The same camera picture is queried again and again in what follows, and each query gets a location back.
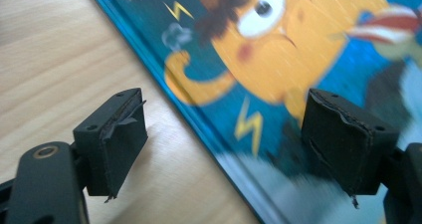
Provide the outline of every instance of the book cover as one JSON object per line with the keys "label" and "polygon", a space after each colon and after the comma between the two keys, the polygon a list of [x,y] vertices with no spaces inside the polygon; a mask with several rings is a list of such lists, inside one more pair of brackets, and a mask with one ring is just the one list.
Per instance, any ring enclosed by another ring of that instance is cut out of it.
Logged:
{"label": "book cover", "polygon": [[382,223],[301,145],[310,87],[422,141],[422,0],[97,0],[265,223]]}

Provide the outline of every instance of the cartoon character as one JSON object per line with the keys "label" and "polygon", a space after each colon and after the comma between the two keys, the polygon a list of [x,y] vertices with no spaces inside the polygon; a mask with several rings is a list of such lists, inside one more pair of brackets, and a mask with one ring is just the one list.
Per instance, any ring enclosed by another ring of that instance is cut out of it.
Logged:
{"label": "cartoon character", "polygon": [[269,104],[285,103],[298,120],[308,87],[341,53],[347,41],[342,34],[362,12],[388,6],[385,0],[242,0],[237,7],[232,0],[201,1],[214,17],[199,24],[200,31],[212,33],[213,22],[224,17],[216,15],[219,11],[228,17],[224,31],[214,29],[209,35],[228,70],[210,81],[194,81],[184,73],[189,53],[172,53],[165,81],[174,94],[186,104],[203,106],[239,83]]}

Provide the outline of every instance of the wooden table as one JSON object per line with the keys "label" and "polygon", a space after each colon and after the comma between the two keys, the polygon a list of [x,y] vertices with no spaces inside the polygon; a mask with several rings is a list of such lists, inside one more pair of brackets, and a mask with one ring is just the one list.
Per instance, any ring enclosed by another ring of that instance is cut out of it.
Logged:
{"label": "wooden table", "polygon": [[0,182],[26,150],[72,143],[106,99],[141,87],[149,140],[116,200],[87,198],[92,223],[257,222],[94,0],[0,0],[0,62]]}

